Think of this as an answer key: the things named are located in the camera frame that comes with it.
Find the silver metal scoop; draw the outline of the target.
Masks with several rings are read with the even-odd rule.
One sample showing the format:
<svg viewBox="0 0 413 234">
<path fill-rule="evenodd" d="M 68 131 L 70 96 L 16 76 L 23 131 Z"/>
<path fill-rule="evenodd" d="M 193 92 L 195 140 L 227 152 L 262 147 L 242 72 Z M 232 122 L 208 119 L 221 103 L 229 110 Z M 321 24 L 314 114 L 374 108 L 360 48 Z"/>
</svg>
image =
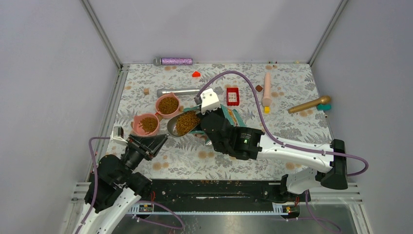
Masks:
<svg viewBox="0 0 413 234">
<path fill-rule="evenodd" d="M 171 118 L 167 122 L 167 132 L 172 137 L 183 137 L 190 133 L 201 122 L 200 111 L 186 111 Z"/>
</svg>

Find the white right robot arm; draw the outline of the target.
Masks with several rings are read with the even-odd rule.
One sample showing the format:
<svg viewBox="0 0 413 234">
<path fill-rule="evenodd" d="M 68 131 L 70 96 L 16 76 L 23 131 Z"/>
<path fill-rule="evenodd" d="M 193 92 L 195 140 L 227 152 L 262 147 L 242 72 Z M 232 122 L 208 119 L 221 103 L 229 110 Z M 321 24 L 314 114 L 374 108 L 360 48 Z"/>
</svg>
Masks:
<svg viewBox="0 0 413 234">
<path fill-rule="evenodd" d="M 260 129 L 233 126 L 222 110 L 201 115 L 200 128 L 216 152 L 238 160 L 275 159 L 300 164 L 306 168 L 293 175 L 284 175 L 279 188 L 281 198 L 293 200 L 298 194 L 315 187 L 334 190 L 348 188 L 347 163 L 336 156 L 329 144 L 284 143 Z"/>
</svg>

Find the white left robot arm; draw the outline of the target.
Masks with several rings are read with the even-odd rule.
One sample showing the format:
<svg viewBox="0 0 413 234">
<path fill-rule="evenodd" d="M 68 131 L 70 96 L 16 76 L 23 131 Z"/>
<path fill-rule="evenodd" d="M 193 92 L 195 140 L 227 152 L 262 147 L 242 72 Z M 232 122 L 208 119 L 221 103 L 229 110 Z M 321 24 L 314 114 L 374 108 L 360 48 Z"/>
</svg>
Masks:
<svg viewBox="0 0 413 234">
<path fill-rule="evenodd" d="M 112 133 L 109 139 L 125 145 L 125 152 L 121 157 L 93 159 L 93 179 L 75 234 L 110 234 L 133 204 L 149 198 L 152 180 L 135 169 L 143 160 L 157 156 L 168 135 L 123 138 L 122 134 Z"/>
</svg>

